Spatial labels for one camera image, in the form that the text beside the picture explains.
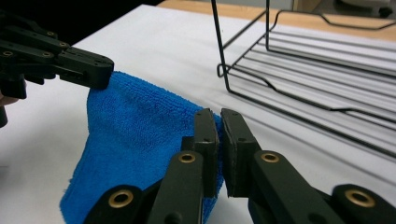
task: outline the black wire rack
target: black wire rack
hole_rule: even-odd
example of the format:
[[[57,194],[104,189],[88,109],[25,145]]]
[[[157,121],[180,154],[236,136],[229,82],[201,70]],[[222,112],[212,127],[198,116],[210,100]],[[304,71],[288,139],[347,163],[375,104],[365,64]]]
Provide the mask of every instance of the black wire rack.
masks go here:
[[[223,45],[216,0],[211,3],[221,59],[217,73],[228,92],[396,159],[396,43],[312,36],[277,24],[284,13],[367,32],[393,29],[396,21],[365,27],[332,22],[324,14],[279,10],[271,24],[266,0],[264,11]],[[225,50],[264,17],[262,35],[226,63]]]

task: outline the blue microfiber towel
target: blue microfiber towel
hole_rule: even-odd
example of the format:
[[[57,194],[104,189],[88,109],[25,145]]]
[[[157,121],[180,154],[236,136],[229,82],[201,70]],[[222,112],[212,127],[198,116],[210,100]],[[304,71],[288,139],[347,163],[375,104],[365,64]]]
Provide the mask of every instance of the blue microfiber towel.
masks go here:
[[[106,90],[90,90],[89,137],[60,204],[65,222],[82,223],[108,189],[123,184],[146,189],[163,178],[182,136],[193,136],[193,115],[201,109],[122,72],[113,73]],[[215,121],[220,130],[218,115]],[[215,202],[204,199],[204,222]]]

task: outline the wire rack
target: wire rack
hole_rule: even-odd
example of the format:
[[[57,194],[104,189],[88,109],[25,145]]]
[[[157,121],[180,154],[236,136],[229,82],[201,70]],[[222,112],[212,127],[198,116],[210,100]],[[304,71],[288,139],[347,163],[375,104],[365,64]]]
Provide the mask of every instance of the wire rack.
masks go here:
[[[270,24],[269,8],[266,0],[265,10],[223,45],[212,0],[221,59],[217,73],[227,91],[396,159],[396,43],[312,36],[277,24],[284,13],[308,14],[329,26],[367,32],[393,29],[396,22],[364,27],[332,22],[323,14],[279,10]],[[262,35],[226,63],[225,50],[261,18]]]

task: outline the towel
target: towel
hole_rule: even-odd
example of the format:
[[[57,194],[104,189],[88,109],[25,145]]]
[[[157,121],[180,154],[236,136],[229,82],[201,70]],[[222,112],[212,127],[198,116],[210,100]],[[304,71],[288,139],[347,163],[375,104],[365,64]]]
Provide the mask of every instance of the towel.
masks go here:
[[[171,157],[180,151],[182,137],[193,136],[194,114],[201,109],[122,72],[113,72],[106,90],[91,89],[89,136],[60,202],[64,221],[83,223],[102,194],[117,185],[146,189],[163,178]],[[219,115],[214,117],[220,130]],[[222,181],[219,172],[218,193]],[[215,202],[216,198],[204,199],[204,223]]]

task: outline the white table surface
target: white table surface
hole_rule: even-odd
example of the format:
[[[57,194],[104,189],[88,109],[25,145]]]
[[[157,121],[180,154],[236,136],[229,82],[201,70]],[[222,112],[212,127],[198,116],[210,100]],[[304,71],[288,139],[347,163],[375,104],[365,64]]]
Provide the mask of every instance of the white table surface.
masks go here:
[[[247,21],[220,18],[223,39]],[[253,34],[260,31],[252,28]],[[251,41],[250,37],[241,40]],[[288,158],[315,188],[352,183],[396,204],[395,161],[381,159],[230,93],[218,78],[219,49],[208,15],[141,6],[75,45],[106,55],[115,70],[164,87],[215,113],[242,113],[263,149]],[[228,58],[239,55],[238,47]],[[88,89],[59,80],[27,84],[0,129],[0,223],[64,223],[59,203],[88,136]],[[251,223],[246,199],[222,189],[209,223]]]

